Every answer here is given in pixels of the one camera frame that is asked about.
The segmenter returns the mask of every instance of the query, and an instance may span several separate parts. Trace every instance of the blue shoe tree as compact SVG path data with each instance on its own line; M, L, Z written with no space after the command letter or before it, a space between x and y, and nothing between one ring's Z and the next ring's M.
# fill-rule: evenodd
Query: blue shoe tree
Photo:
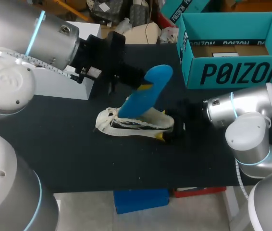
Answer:
M141 85L134 91L122 105L118 117L138 118L153 107L172 75L173 69L168 65L159 65L148 70L144 79L151 84Z

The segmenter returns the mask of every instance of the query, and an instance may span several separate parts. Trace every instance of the teal cardboard box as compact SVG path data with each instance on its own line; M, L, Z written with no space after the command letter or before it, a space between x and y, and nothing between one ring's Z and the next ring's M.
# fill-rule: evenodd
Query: teal cardboard box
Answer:
M272 83L272 12L184 13L179 22L177 50L187 88Z
M178 25L182 13L199 13L210 0L167 0L161 8L161 13Z

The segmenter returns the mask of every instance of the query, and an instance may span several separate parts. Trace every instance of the black table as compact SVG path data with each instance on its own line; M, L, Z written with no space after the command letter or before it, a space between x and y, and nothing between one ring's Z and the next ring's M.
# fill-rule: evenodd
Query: black table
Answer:
M160 109L182 98L198 101L231 91L186 90L175 44L131 45L125 59L145 70L158 64L173 67L156 105ZM113 96L89 101L35 96L21 113L0 121L0 135L54 193L238 185L224 130L210 128L193 143L187 139L172 145L93 131L97 114L120 106L130 93L119 85ZM257 182L242 178L246 185Z

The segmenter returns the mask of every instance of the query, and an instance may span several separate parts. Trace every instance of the black cable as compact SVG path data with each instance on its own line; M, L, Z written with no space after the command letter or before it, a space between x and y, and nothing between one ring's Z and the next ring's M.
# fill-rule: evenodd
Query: black cable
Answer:
M149 44L148 37L147 37L147 27L149 26L149 23L146 26L146 38L147 38L147 43Z

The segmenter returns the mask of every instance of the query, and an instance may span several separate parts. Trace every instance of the sneaker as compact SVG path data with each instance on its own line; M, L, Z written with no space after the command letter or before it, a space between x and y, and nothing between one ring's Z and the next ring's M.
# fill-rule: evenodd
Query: sneaker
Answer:
M164 132L172 132L174 119L150 108L138 119L118 117L119 108L107 108L100 112L96 128L111 136L147 136L160 139Z

